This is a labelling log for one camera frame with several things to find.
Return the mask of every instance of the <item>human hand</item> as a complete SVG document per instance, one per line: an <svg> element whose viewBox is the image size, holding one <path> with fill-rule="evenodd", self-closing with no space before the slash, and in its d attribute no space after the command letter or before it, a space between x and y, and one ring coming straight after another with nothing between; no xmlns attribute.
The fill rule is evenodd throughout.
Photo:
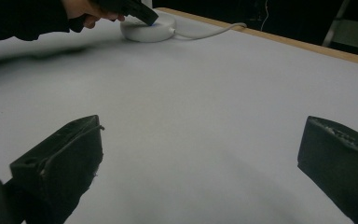
<svg viewBox="0 0 358 224"><path fill-rule="evenodd" d="M100 18L110 21L125 20L123 15L104 10L98 4L93 3L90 0L62 0L62 5L65 8L68 20L86 14L87 16L83 25L89 29L94 28L95 22L97 22Z"/></svg>

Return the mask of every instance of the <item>black sleeve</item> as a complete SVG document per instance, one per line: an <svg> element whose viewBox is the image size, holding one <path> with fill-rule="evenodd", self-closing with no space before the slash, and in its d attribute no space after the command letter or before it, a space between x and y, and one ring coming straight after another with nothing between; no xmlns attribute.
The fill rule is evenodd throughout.
<svg viewBox="0 0 358 224"><path fill-rule="evenodd" d="M0 0L0 40L36 40L50 32L69 32L61 0Z"/></svg>

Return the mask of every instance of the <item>black handheld device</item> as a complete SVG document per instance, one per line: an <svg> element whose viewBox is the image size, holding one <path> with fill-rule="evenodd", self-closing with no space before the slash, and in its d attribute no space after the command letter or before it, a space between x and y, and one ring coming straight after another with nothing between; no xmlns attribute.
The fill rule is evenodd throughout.
<svg viewBox="0 0 358 224"><path fill-rule="evenodd" d="M141 0L91 0L111 12L124 16L133 16L151 26L158 18L158 14L147 7ZM80 32L83 29L83 22L86 15L69 20L71 30Z"/></svg>

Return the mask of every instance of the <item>dark background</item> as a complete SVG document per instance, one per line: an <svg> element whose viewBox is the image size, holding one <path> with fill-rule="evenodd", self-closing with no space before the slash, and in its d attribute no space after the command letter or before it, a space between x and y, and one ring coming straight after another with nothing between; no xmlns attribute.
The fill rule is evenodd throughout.
<svg viewBox="0 0 358 224"><path fill-rule="evenodd" d="M268 0L263 31L322 45L343 0ZM260 30L267 17L265 0L154 0L153 7L168 7L228 23L243 21ZM351 0L345 19L358 21L358 0Z"/></svg>

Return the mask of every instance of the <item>table surface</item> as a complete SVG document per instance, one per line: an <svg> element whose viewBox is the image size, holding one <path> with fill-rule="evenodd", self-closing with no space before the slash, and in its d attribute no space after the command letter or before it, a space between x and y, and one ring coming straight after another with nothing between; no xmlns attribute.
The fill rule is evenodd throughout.
<svg viewBox="0 0 358 224"><path fill-rule="evenodd" d="M0 41L0 179L93 114L103 163L66 223L351 223L296 156L308 116L358 131L358 63L236 31L135 43L110 21Z"/></svg>

